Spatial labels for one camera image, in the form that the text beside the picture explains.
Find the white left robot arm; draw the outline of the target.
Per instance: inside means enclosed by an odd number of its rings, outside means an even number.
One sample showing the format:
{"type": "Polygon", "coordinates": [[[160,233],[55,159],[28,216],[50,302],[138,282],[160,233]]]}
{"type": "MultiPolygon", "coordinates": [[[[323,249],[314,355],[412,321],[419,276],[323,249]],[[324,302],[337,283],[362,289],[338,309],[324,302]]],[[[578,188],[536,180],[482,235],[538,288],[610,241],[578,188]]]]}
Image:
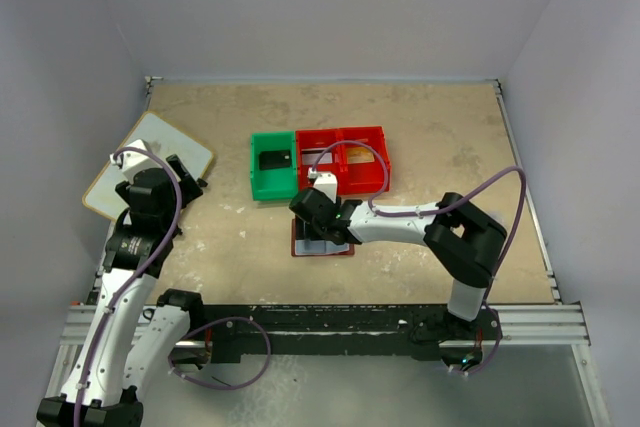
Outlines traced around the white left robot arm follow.
{"type": "Polygon", "coordinates": [[[143,393],[157,362],[181,337],[194,339],[205,329],[201,296],[168,290],[151,327],[134,336],[181,233],[181,211],[202,196],[206,182],[176,154],[161,159],[124,147],[111,161],[125,178],[115,191],[126,207],[105,244],[101,288],[82,350],[60,393],[39,404],[36,419],[43,426],[140,425],[143,393]]]}

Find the red leather card holder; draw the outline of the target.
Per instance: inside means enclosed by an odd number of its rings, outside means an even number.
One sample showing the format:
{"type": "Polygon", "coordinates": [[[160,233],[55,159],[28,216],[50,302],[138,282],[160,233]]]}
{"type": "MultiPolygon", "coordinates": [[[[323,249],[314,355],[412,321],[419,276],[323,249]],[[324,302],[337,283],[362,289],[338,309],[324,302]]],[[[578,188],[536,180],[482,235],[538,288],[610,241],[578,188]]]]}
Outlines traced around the red leather card holder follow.
{"type": "Polygon", "coordinates": [[[326,256],[353,256],[355,246],[352,244],[337,245],[322,239],[311,227],[312,239],[307,241],[296,240],[296,218],[291,224],[291,255],[293,257],[326,257],[326,256]]]}

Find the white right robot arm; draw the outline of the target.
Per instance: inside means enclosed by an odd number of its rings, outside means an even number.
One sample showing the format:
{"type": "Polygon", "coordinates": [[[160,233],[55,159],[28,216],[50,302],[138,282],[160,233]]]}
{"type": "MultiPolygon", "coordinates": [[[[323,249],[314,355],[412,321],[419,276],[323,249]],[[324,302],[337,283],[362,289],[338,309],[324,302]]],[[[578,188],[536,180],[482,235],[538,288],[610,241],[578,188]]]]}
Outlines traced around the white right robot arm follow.
{"type": "Polygon", "coordinates": [[[335,245],[393,242],[428,248],[453,278],[446,330],[456,338],[467,338],[480,326],[479,312],[506,246],[507,231],[454,192],[418,208],[424,212],[409,216],[393,207],[384,216],[362,200],[332,200],[313,187],[299,192],[289,204],[317,237],[335,245]]]}

